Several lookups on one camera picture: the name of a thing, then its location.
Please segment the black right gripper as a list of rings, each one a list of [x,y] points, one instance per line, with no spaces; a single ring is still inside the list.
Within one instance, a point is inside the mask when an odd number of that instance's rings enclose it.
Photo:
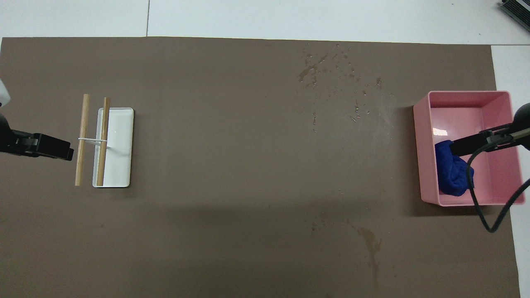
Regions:
[[[515,123],[504,124],[482,130],[480,133],[459,138],[449,145],[452,155],[466,156],[484,148],[509,148],[518,146],[518,141],[511,135],[515,133]]]

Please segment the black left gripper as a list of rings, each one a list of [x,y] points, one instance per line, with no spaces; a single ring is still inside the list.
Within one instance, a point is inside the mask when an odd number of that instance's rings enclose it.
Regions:
[[[19,156],[44,156],[52,159],[72,161],[74,149],[71,143],[41,133],[11,130],[14,141],[10,153]]]

